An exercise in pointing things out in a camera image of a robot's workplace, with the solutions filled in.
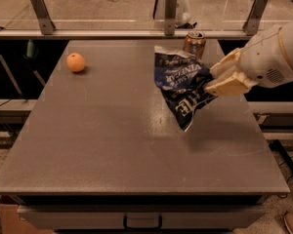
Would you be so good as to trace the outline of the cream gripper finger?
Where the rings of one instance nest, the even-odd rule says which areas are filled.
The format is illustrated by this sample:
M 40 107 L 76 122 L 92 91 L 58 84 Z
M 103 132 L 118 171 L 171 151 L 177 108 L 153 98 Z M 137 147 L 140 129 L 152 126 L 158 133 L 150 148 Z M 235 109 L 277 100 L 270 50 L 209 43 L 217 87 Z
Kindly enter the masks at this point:
M 209 82 L 204 87 L 204 91 L 216 97 L 234 96 L 248 93 L 257 84 L 257 81 L 251 79 L 244 72 L 235 71 L 227 78 Z
M 212 77 L 214 79 L 223 80 L 231 77 L 234 73 L 239 73 L 241 71 L 239 63 L 240 56 L 241 50 L 239 48 L 236 48 L 228 53 L 210 68 Z

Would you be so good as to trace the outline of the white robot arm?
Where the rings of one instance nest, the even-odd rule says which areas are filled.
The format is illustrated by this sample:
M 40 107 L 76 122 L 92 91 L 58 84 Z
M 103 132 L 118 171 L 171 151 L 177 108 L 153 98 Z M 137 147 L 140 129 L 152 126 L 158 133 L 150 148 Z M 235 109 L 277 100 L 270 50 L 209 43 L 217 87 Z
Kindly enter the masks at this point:
M 204 91 L 216 97 L 293 82 L 293 21 L 257 33 L 214 64 L 210 73 L 213 80 Z

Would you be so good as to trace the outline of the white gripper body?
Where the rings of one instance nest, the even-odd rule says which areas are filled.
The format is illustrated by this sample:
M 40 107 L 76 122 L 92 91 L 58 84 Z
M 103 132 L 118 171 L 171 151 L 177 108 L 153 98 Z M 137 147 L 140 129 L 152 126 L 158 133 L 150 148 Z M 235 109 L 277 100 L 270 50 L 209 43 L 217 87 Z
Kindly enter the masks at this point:
M 253 36 L 241 50 L 240 66 L 264 88 L 293 82 L 293 23 Z

